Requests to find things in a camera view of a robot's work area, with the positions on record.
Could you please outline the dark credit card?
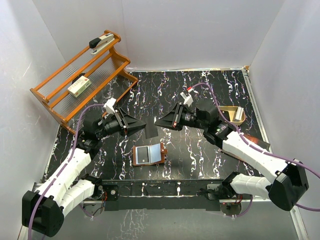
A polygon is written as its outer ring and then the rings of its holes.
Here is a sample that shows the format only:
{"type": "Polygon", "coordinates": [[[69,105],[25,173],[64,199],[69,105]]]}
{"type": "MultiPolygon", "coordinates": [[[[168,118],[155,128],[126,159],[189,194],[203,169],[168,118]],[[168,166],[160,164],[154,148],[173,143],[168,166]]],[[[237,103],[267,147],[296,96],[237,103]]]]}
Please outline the dark credit card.
{"type": "Polygon", "coordinates": [[[157,137],[159,134],[158,134],[158,128],[154,123],[154,118],[149,117],[145,120],[145,122],[146,122],[146,126],[144,128],[145,138],[151,139],[151,138],[157,137]]]}
{"type": "Polygon", "coordinates": [[[136,148],[136,163],[138,165],[148,164],[149,160],[149,148],[147,146],[136,148]]]}

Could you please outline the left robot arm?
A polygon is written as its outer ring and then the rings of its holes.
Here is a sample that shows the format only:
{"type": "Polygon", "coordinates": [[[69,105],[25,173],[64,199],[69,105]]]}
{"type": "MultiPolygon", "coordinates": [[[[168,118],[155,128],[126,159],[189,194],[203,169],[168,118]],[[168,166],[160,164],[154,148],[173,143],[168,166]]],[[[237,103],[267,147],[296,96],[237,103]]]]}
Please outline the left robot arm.
{"type": "Polygon", "coordinates": [[[29,240],[33,232],[55,236],[75,207],[89,197],[97,200],[103,195],[100,178],[85,175],[77,180],[100,151],[103,138],[115,133],[129,137],[146,126],[122,108],[93,119],[88,117],[89,110],[86,107],[78,118],[73,147],[65,160],[35,191],[28,190],[22,197],[22,225],[28,229],[29,240]]]}

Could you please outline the brown leather card holder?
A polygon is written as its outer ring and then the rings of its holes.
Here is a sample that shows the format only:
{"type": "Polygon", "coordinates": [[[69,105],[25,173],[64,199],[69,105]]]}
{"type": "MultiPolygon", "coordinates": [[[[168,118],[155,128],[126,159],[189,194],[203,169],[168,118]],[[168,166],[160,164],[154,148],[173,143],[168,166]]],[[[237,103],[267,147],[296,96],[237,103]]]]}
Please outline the brown leather card holder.
{"type": "Polygon", "coordinates": [[[133,147],[133,165],[134,166],[151,166],[156,164],[162,164],[165,162],[165,157],[168,153],[168,150],[164,147],[164,144],[157,143],[153,145],[145,145],[145,146],[134,146],[133,147]],[[149,153],[149,163],[147,164],[137,164],[136,163],[136,148],[138,147],[148,147],[149,153]]]}

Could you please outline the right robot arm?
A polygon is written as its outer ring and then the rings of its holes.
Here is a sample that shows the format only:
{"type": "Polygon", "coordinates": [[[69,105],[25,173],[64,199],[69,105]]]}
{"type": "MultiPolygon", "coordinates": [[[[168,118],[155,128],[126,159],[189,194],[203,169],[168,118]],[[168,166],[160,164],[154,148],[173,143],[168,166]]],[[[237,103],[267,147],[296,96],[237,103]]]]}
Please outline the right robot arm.
{"type": "Polygon", "coordinates": [[[214,189],[206,189],[207,195],[217,199],[233,199],[243,194],[259,196],[271,200],[284,211],[290,211],[309,188],[306,171],[300,161],[271,156],[270,152],[238,133],[209,99],[199,100],[195,112],[177,103],[154,124],[173,131],[180,131],[184,126],[201,129],[209,143],[262,174],[257,177],[234,171],[214,189]]]}

